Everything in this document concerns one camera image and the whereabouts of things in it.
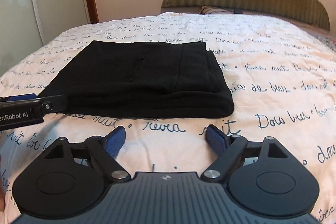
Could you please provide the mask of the left hand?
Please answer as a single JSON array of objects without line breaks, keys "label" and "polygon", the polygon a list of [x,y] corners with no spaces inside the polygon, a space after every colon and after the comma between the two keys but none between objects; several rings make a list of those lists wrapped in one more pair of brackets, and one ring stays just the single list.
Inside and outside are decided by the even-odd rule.
[{"label": "left hand", "polygon": [[3,174],[2,174],[3,168],[1,167],[1,182],[0,182],[0,211],[1,213],[4,212],[5,210],[5,206],[6,206],[6,202],[5,202],[5,196],[6,196],[6,187],[4,184],[4,178],[3,178]]}]

